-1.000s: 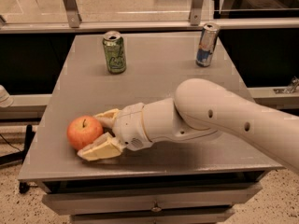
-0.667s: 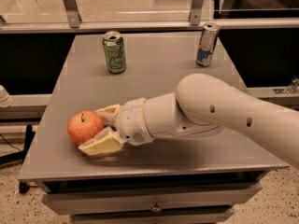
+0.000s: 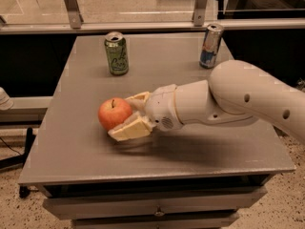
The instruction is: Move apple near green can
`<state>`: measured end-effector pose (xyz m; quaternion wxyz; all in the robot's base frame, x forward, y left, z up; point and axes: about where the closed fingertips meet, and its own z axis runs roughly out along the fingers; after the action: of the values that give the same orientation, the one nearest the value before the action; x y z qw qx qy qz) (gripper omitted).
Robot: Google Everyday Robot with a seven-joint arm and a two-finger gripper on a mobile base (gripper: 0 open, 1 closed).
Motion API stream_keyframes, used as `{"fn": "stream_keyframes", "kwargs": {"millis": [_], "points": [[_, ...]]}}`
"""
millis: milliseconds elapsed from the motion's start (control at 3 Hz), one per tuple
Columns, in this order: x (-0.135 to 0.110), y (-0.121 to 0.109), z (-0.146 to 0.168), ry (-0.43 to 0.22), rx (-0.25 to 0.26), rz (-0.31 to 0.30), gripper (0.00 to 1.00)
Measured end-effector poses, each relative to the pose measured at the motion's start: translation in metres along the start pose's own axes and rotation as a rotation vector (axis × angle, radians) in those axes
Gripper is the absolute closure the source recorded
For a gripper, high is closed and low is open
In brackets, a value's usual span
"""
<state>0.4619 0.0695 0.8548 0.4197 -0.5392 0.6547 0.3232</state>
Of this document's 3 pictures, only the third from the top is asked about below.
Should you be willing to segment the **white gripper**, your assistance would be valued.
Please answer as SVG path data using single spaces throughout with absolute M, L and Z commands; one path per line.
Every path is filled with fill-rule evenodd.
M 122 124 L 110 129 L 108 135 L 116 141 L 125 141 L 150 135 L 153 124 L 162 131 L 168 132 L 182 128 L 175 109 L 175 84 L 156 89 L 154 92 L 143 92 L 126 98 L 135 112 Z

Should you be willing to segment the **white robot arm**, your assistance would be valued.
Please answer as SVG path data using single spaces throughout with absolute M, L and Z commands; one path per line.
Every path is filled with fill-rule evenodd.
M 135 113 L 108 131 L 117 141 L 150 135 L 155 128 L 235 127 L 263 119 L 305 142 L 305 93 L 240 60 L 218 64 L 206 80 L 160 87 L 127 101 Z

